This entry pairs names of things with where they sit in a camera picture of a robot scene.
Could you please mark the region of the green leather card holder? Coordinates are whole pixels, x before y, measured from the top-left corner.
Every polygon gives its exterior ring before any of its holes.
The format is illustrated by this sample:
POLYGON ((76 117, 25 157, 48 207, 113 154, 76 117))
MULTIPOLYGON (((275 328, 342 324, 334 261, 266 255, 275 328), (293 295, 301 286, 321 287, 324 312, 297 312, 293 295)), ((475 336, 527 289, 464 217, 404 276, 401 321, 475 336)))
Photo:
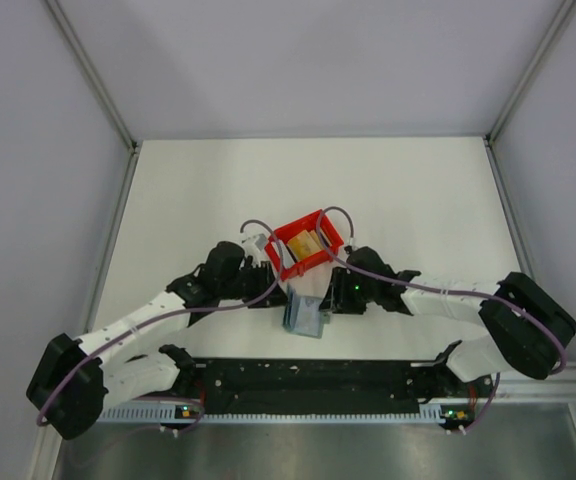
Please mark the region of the green leather card holder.
POLYGON ((329 314, 320 310, 323 299, 298 294, 287 289, 287 304, 282 318, 283 328, 290 334, 309 338, 321 338, 329 314))

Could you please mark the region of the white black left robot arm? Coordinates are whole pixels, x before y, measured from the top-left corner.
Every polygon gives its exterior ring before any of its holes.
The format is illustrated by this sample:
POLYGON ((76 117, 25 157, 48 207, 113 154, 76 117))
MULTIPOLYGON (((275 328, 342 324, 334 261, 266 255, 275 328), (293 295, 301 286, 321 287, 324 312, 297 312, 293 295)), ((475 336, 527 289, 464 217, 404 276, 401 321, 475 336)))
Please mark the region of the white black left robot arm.
POLYGON ((173 336, 214 312, 263 303, 278 290, 283 270, 270 261, 255 265, 242 246, 223 241, 134 312, 76 338, 54 337, 26 391, 37 424, 72 440, 124 402, 153 392, 188 394, 196 363, 173 336))

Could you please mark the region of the red plastic card tray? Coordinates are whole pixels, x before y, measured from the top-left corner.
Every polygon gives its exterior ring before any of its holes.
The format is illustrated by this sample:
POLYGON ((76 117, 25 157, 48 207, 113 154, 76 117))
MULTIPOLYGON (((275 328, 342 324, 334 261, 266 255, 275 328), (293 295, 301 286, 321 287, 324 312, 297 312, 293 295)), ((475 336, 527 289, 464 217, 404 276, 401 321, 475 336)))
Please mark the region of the red plastic card tray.
POLYGON ((274 231, 264 247, 271 264, 281 272, 281 280, 301 277, 307 271, 332 260, 325 248, 334 254, 344 242, 322 210, 315 211, 274 231))

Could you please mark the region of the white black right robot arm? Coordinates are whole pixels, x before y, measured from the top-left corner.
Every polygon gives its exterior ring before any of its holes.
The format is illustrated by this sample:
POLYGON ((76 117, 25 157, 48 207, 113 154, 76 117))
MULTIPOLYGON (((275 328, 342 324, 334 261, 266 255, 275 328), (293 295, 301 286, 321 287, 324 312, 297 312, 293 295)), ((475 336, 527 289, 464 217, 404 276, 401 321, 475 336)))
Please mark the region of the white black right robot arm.
POLYGON ((455 396, 471 381, 517 371, 545 380, 567 363, 576 321, 531 277, 511 271, 493 282, 436 279, 418 270, 394 271, 379 254, 361 247, 333 269, 321 308, 362 315, 374 303, 389 313, 466 322, 485 329, 459 339, 438 356, 437 388, 455 396))

